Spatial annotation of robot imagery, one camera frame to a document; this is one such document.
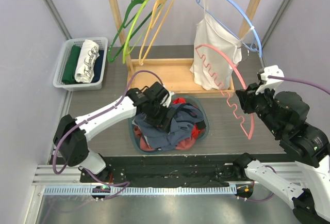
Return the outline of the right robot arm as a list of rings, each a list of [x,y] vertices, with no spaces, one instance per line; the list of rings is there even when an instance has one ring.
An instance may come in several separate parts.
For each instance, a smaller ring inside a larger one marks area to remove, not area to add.
[[[233,164],[239,180],[257,181],[281,198],[300,223],[329,223],[329,140],[326,134],[306,122],[310,110],[295,92],[265,89],[250,84],[236,90],[244,113],[253,114],[265,124],[284,152],[301,170],[307,187],[295,186],[248,153]]]

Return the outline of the white tank top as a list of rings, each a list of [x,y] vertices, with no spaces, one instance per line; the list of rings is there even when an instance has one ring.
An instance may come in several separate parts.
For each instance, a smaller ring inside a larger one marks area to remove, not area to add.
[[[202,0],[202,4],[203,18],[196,24],[190,72],[194,82],[205,90],[228,89],[233,69],[221,54],[236,66],[242,60],[241,43],[209,13],[208,0]]]

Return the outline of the navy tank top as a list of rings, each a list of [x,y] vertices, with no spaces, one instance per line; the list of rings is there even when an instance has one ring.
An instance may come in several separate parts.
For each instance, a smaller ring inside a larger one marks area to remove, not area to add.
[[[176,113],[171,120],[170,130],[165,132],[144,121],[145,115],[135,116],[132,123],[134,133],[140,139],[140,149],[146,152],[188,150],[198,134],[202,131],[197,127],[203,123],[203,113],[190,103],[171,104]]]

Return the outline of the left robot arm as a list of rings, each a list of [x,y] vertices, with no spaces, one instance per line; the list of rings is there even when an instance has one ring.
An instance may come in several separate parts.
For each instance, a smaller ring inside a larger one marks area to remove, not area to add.
[[[78,166],[98,182],[107,181],[111,167],[88,147],[88,142],[114,124],[138,114],[144,114],[148,124],[169,132],[175,115],[175,109],[170,106],[172,95],[160,82],[155,82],[142,89],[127,88],[114,102],[84,116],[65,115],[53,138],[54,158],[61,155],[65,166]]]

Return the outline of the green plastic hanger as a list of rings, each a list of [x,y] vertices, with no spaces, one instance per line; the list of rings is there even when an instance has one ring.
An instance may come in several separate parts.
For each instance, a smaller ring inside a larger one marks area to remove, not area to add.
[[[124,29],[126,29],[135,20],[135,18],[138,17],[138,13],[136,13],[132,16],[132,18],[130,20],[128,19],[130,13],[133,10],[133,8],[140,5],[141,10],[142,10],[145,6],[144,4],[146,4],[147,1],[149,1],[149,0],[131,0],[130,4],[128,5],[128,7],[126,9],[124,20],[122,21],[121,20],[121,15],[120,15],[120,12],[119,12],[118,1],[117,0],[109,0],[110,7],[111,7],[113,17],[114,17],[114,21],[115,21],[115,25],[116,25],[116,28],[117,28],[117,33],[114,36],[114,38],[112,40],[112,43],[108,47],[108,51],[107,51],[107,60],[108,60],[109,63],[114,62],[117,59],[117,57],[119,56],[119,54],[121,52],[123,52],[123,50],[127,51],[125,56],[130,54],[130,51],[128,49],[124,48],[124,45],[125,45],[125,42],[126,42],[126,38],[124,36]],[[117,41],[117,39],[119,39],[121,41],[122,45],[119,48],[119,50],[117,51],[117,53],[112,55],[111,54],[112,49],[113,49],[113,46],[114,46],[115,42]]]

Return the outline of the yellow hanger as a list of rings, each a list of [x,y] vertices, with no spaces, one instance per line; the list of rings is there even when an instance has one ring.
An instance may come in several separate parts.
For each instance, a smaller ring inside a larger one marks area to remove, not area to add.
[[[163,26],[163,23],[164,23],[165,19],[167,18],[168,14],[169,14],[169,12],[170,12],[173,4],[174,4],[174,1],[175,0],[156,0],[155,1],[154,7],[153,7],[153,10],[152,10],[151,21],[150,21],[150,24],[147,28],[147,31],[146,31],[146,34],[145,34],[145,37],[144,37],[144,40],[143,40],[143,43],[142,43],[142,46],[141,46],[141,49],[140,49],[140,52],[139,52],[138,63],[139,63],[140,66],[143,65],[144,60],[146,59],[146,57],[147,57],[147,55],[148,55],[148,53],[151,49],[151,46],[153,45],[155,39],[157,38],[157,35],[159,34],[160,29]],[[144,50],[144,47],[146,45],[147,39],[150,35],[150,32],[156,26],[161,14],[163,13],[164,7],[167,4],[167,2],[169,2],[168,9],[164,13],[163,18],[160,21],[159,26],[158,26],[157,30],[155,31],[155,34],[154,34],[153,38],[150,41],[149,47],[146,49],[146,52],[143,55],[143,50]]]

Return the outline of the maroon graphic tank top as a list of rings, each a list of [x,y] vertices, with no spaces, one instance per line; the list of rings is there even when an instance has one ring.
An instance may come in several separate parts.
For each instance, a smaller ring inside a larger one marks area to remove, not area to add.
[[[134,138],[138,140],[138,147],[145,152],[189,150],[202,131],[191,123],[177,126],[170,133],[154,126],[133,125]]]

